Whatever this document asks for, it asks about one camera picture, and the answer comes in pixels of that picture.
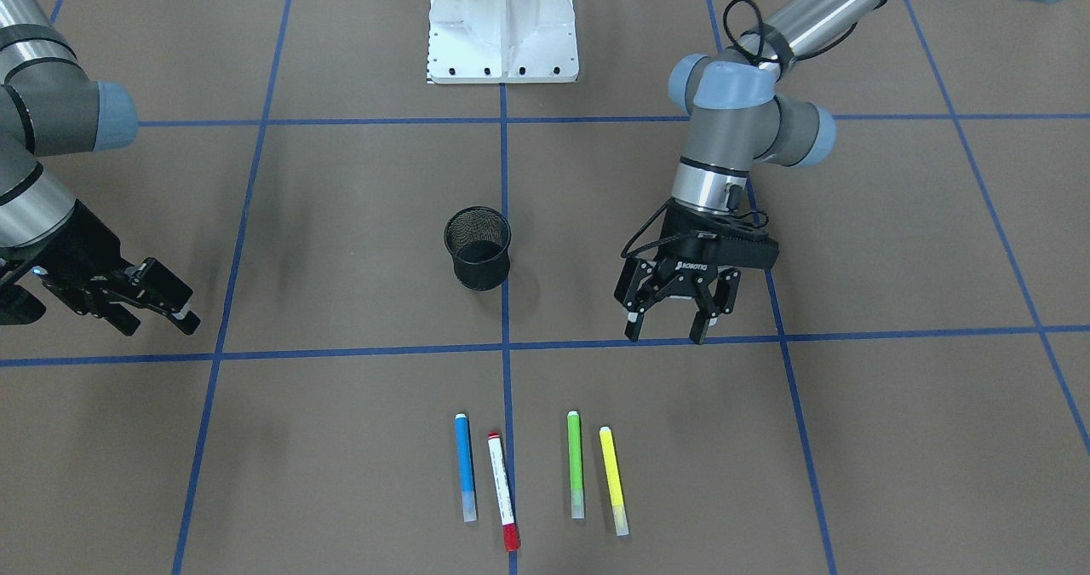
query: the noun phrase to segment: black mesh cup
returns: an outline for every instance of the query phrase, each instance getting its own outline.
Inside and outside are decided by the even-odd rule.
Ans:
[[[463,286],[485,292],[507,280],[511,227],[502,215],[486,206],[471,206],[447,221],[443,236]]]

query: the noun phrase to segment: marker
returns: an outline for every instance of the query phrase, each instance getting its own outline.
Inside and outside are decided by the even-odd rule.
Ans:
[[[625,514],[625,492],[620,488],[620,470],[617,467],[617,449],[613,442],[613,431],[604,425],[598,431],[602,440],[602,458],[606,465],[606,482],[609,485],[609,502],[614,507],[614,525],[617,536],[628,536],[628,515]]]
[[[568,413],[568,477],[571,478],[571,517],[585,517],[583,505],[583,427],[579,412]]]
[[[458,475],[462,481],[462,522],[476,522],[473,452],[470,450],[470,420],[465,413],[455,416],[455,436],[458,439]]]
[[[488,436],[488,455],[492,457],[492,477],[496,481],[496,502],[499,503],[499,523],[504,525],[504,547],[513,552],[519,549],[519,529],[514,525],[511,490],[507,487],[507,467],[504,466],[504,444],[499,432]]]

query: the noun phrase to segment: blue marker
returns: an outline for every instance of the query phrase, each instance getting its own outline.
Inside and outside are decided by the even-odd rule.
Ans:
[[[465,413],[455,416],[455,436],[458,438],[458,474],[462,480],[462,521],[476,522],[473,452],[470,450],[470,420]]]

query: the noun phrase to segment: green marker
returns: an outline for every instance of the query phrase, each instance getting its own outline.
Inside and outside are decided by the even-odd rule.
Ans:
[[[568,413],[568,473],[571,477],[571,517],[583,519],[583,427],[579,412]]]

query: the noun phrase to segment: yellow marker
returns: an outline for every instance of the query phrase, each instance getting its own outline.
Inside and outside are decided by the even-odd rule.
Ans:
[[[628,536],[628,515],[625,514],[625,492],[620,488],[620,470],[617,467],[617,449],[613,443],[613,431],[604,425],[598,431],[602,440],[602,458],[606,464],[606,482],[609,485],[609,502],[614,507],[614,525],[618,537]]]

